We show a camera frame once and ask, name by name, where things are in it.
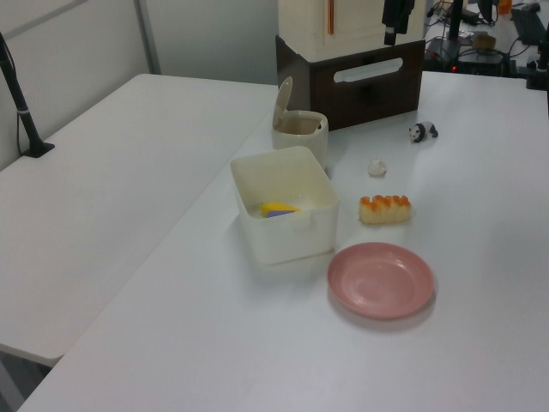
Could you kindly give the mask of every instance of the toy panda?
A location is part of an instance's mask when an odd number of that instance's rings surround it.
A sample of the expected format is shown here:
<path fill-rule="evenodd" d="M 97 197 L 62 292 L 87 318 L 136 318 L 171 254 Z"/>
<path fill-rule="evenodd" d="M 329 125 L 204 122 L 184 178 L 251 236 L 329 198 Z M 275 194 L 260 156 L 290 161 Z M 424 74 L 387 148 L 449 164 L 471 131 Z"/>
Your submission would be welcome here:
<path fill-rule="evenodd" d="M 409 130 L 412 143 L 421 142 L 426 136 L 438 136 L 437 129 L 435 129 L 435 125 L 431 122 L 417 123 Z"/>

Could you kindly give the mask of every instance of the toy bread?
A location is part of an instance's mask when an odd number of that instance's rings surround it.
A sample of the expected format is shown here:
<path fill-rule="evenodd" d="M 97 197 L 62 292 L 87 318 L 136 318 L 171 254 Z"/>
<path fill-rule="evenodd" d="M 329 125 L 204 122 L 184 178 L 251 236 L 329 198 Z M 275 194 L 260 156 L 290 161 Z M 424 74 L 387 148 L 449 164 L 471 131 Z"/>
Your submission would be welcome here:
<path fill-rule="evenodd" d="M 372 200 L 368 196 L 360 198 L 359 216 L 366 224 L 407 221 L 411 211 L 412 205 L 406 196 L 376 195 Z"/>

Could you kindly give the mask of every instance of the cup lid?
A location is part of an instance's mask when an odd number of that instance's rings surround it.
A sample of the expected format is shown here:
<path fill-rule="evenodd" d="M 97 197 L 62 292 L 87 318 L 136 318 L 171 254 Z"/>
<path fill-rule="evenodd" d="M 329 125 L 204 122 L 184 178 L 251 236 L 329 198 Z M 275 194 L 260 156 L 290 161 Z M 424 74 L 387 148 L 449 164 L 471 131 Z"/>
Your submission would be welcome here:
<path fill-rule="evenodd" d="M 282 114 L 288 106 L 288 101 L 290 101 L 290 95 L 292 94 L 292 85 L 293 79 L 289 76 L 281 84 L 281 88 L 278 90 L 278 97 L 276 98 L 276 103 L 274 104 L 274 114 L 273 114 L 273 129 L 276 129 L 280 126 L 282 121 Z"/>

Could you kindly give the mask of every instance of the floor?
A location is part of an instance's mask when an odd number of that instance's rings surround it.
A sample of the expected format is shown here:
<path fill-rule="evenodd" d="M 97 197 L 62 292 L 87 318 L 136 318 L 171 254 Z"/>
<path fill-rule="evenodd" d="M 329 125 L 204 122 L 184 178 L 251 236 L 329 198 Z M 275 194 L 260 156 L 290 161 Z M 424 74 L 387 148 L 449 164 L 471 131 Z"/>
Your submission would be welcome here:
<path fill-rule="evenodd" d="M 0 412 L 16 412 L 50 370 L 0 352 Z"/>

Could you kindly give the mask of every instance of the white wall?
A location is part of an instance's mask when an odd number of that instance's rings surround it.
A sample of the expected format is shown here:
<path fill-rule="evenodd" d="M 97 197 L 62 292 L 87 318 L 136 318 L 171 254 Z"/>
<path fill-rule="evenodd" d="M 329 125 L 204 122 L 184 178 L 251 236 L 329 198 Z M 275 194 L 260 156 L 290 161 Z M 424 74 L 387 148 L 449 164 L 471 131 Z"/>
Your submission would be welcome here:
<path fill-rule="evenodd" d="M 163 75 L 276 84 L 276 0 L 141 3 Z"/>
<path fill-rule="evenodd" d="M 7 43 L 42 139 L 133 76 L 148 73 L 132 0 L 88 0 L 8 39 Z M 0 77 L 2 170 L 18 154 L 15 105 L 3 76 Z M 27 135 L 22 127 L 21 134 L 25 148 Z"/>

